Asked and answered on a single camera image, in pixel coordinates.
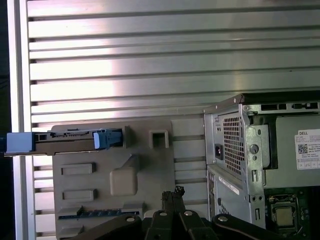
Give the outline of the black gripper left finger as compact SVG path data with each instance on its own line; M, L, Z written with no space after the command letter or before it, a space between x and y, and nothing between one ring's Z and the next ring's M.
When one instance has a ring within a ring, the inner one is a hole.
M151 218L125 214L78 234L77 240L170 240L174 219L173 192L162 193L162 209Z

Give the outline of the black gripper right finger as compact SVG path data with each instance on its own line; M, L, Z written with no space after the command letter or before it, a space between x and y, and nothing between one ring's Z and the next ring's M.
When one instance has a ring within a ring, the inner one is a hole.
M229 214L218 214L209 223L193 210L187 210L183 201L185 190L176 186L173 192L174 210L178 214L190 240L284 240L285 237L258 227Z

